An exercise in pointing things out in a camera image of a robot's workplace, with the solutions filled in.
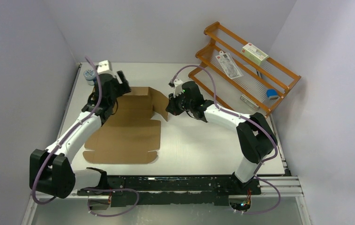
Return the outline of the brown cardboard box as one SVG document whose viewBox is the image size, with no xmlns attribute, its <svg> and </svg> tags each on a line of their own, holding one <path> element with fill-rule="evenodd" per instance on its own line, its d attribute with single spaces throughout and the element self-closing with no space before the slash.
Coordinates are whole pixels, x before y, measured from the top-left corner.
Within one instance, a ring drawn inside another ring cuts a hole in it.
<svg viewBox="0 0 355 225">
<path fill-rule="evenodd" d="M 118 97 L 117 112 L 84 144 L 84 159 L 92 164 L 149 164 L 161 145 L 161 121 L 168 120 L 169 99 L 151 87 L 132 87 Z"/>
</svg>

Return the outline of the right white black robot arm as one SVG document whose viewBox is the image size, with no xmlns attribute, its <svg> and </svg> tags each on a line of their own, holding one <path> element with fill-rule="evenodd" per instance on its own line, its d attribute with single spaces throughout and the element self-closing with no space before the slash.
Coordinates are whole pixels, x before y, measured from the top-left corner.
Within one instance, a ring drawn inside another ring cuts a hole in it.
<svg viewBox="0 0 355 225">
<path fill-rule="evenodd" d="M 232 189 L 243 194 L 249 189 L 260 165 L 271 152 L 277 152 L 277 140 L 268 122 L 261 113 L 252 115 L 228 110 L 212 100 L 205 100 L 194 81 L 179 79 L 169 83 L 173 92 L 169 94 L 166 111 L 177 116 L 183 112 L 202 122 L 210 122 L 237 133 L 243 159 L 233 173 Z"/>
</svg>

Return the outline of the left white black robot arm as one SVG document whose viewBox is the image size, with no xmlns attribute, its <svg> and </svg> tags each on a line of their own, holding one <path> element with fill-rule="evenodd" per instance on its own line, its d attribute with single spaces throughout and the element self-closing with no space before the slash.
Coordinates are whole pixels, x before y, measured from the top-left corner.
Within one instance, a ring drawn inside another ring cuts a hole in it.
<svg viewBox="0 0 355 225">
<path fill-rule="evenodd" d="M 61 199 L 73 190 L 85 188 L 97 195 L 107 192 L 106 171 L 94 167 L 74 171 L 71 166 L 84 143 L 115 114 L 118 97 L 131 92 L 122 71 L 117 71 L 116 75 L 102 73 L 99 78 L 75 124 L 45 150 L 36 149 L 30 155 L 29 186 L 35 202 L 40 203 L 36 192 Z"/>
</svg>

